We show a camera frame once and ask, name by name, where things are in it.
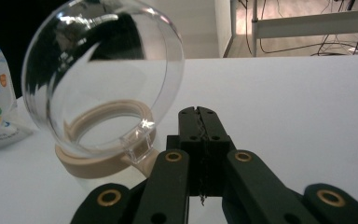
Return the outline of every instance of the beige ring base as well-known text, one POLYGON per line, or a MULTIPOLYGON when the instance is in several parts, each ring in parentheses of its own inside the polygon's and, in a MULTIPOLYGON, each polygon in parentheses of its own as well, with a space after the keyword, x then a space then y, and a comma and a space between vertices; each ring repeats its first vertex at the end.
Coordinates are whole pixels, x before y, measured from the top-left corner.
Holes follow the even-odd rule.
MULTIPOLYGON (((86 112, 77 118, 73 125, 67 129, 71 138, 77 138, 88 129, 88 126, 96 120, 102 120, 104 117, 120 116, 124 112, 130 111, 132 114, 138 114, 141 119, 152 120, 150 110, 147 105, 142 102, 133 100, 123 100, 118 102, 107 103, 101 107, 96 107, 86 112)), ((151 141, 154 141, 156 130, 153 130, 149 136, 151 141)), ((139 144, 139 147, 144 147, 145 144, 139 144)), ((80 178, 101 178, 108 175, 118 173, 130 166, 131 160, 126 155, 124 150, 115 156, 102 158, 81 158, 68 152, 64 148, 56 145, 55 152, 71 175, 80 178)))

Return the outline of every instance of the glass dome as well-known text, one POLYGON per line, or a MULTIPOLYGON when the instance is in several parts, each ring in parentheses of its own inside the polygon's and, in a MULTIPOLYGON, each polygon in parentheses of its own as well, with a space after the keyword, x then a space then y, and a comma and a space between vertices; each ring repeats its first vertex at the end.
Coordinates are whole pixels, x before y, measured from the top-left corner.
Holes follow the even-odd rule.
POLYGON ((144 158, 184 68, 174 25, 135 0, 75 0, 39 27, 22 68, 36 125, 79 157, 144 158))

